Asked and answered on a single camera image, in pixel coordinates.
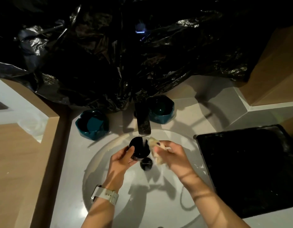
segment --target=watch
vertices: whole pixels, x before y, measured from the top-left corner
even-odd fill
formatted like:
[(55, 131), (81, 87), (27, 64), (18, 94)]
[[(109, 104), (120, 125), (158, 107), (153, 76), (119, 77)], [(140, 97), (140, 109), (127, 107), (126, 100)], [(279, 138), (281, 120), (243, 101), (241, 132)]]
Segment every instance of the watch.
[(116, 205), (119, 195), (115, 191), (102, 188), (101, 185), (97, 185), (93, 194), (91, 195), (91, 203), (93, 203), (96, 197), (100, 197), (108, 200), (111, 204)]

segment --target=sink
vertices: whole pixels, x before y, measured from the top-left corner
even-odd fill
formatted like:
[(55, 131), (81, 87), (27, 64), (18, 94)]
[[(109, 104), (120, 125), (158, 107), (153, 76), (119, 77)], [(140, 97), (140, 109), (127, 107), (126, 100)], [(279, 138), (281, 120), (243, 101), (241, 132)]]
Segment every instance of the sink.
[[(96, 185), (103, 183), (106, 178), (111, 155), (129, 145), (137, 136), (138, 132), (133, 132), (118, 137), (103, 146), (91, 159), (82, 187), (87, 210), (91, 207), (90, 197)], [(194, 170), (213, 188), (198, 145), (193, 139), (167, 130), (152, 130), (151, 136), (181, 144)], [(206, 225), (189, 192), (176, 175), (166, 165), (157, 166), (154, 162), (149, 171), (144, 171), (137, 163), (125, 173), (115, 206), (113, 227), (196, 228)]]

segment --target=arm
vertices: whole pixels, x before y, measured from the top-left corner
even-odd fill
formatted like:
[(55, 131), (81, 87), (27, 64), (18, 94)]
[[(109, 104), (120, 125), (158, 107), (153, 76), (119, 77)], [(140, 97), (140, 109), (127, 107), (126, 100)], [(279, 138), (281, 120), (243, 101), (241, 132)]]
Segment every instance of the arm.
[[(110, 158), (106, 180), (102, 188), (118, 193), (122, 187), (124, 174), (137, 161), (132, 161), (134, 146), (124, 147)], [(86, 216), (81, 228), (109, 228), (114, 218), (115, 207), (106, 199), (97, 198)]]
[(195, 173), (181, 145), (171, 141), (160, 142), (166, 147), (170, 147), (172, 151), (169, 152), (157, 146), (154, 148), (154, 151), (162, 157), (189, 191), (209, 228), (250, 227)]

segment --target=left hand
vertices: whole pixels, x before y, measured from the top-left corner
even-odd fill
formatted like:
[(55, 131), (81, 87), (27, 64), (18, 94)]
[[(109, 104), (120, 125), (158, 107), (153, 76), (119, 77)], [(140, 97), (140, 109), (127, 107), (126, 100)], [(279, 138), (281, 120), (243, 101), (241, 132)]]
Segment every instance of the left hand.
[(131, 159), (134, 151), (134, 146), (131, 146), (131, 148), (126, 146), (111, 156), (106, 180), (102, 184), (103, 188), (118, 193), (122, 187), (126, 170), (137, 163), (137, 161)]

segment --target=hand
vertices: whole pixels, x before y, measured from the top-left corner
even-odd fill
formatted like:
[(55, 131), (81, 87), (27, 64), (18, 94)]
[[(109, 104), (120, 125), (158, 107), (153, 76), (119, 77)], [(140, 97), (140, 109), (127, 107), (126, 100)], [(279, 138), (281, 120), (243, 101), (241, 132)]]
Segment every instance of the hand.
[(134, 146), (131, 146), (131, 148), (126, 146), (111, 156), (106, 180), (102, 184), (103, 188), (118, 193), (122, 187), (125, 172), (137, 163), (137, 161), (131, 159), (134, 151)]
[(154, 151), (162, 157), (164, 162), (167, 163), (183, 184), (189, 181), (191, 177), (197, 176), (181, 145), (171, 141), (160, 142), (166, 147), (170, 147), (172, 150), (164, 150), (156, 146), (154, 147)]

